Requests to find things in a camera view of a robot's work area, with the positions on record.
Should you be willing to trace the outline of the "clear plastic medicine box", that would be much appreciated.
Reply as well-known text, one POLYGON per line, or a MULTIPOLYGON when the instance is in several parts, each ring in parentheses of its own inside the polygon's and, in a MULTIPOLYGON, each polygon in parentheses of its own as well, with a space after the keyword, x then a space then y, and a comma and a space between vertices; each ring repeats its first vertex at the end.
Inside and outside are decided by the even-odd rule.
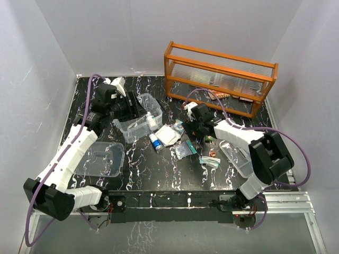
MULTIPOLYGON (((163 111, 159 102, 149 93, 141 94, 137 96, 137 98, 143 108, 146 110, 146 114, 147 112, 151 112, 153 117, 156 119, 158 125, 157 130, 159 130, 163 126, 163 111)), ((134 143, 140 138, 149 135, 151 132, 157 131, 150 130, 146 121, 146 115, 126 122, 120 122, 119 120, 115 119, 113 120, 113 124, 118 130, 120 130, 126 143, 134 143)))

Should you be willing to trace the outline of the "white medicine bottle green label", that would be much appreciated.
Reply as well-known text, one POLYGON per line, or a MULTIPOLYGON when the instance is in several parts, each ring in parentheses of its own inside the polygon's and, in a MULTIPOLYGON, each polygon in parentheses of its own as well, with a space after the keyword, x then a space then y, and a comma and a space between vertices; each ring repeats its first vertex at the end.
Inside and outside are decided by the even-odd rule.
POLYGON ((153 117, 153 115, 151 114, 151 112, 147 112, 146 114, 146 121, 148 123, 148 126, 150 128, 151 131, 155 131, 157 130, 157 121, 156 119, 153 117))

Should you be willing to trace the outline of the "white gauze pad packet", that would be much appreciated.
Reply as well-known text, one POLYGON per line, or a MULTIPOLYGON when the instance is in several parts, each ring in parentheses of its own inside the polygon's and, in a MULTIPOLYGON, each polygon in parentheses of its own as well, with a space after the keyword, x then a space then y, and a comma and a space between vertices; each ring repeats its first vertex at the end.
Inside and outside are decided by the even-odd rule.
POLYGON ((181 135, 177 131, 166 124, 163 125, 155 135, 165 147, 174 145, 181 138, 181 135))

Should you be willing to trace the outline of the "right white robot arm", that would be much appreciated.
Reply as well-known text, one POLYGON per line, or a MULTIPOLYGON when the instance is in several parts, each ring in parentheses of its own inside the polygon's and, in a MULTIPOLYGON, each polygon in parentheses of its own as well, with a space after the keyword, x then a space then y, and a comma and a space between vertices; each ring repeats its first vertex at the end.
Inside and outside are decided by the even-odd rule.
POLYGON ((188 119, 183 127, 192 141, 209 135, 228 141, 249 154, 253 172, 236 191, 236 204, 242 210, 250 209, 260 192, 295 165, 276 131, 247 130, 229 119, 215 117, 204 103, 190 102, 184 110, 188 119))

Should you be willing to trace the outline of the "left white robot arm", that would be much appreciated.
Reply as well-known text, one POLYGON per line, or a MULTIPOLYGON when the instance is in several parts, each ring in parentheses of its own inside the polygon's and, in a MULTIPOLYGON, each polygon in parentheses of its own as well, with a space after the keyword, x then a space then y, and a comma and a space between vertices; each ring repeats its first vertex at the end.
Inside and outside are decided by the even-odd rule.
POLYGON ((23 189, 35 210, 58 221, 78 208, 92 205, 98 211, 109 206, 108 196, 97 187, 68 188, 68 182, 90 146, 113 120, 134 120, 146 114, 135 92, 127 92, 124 78, 99 84, 94 99, 76 115, 67 139, 50 164, 23 189))

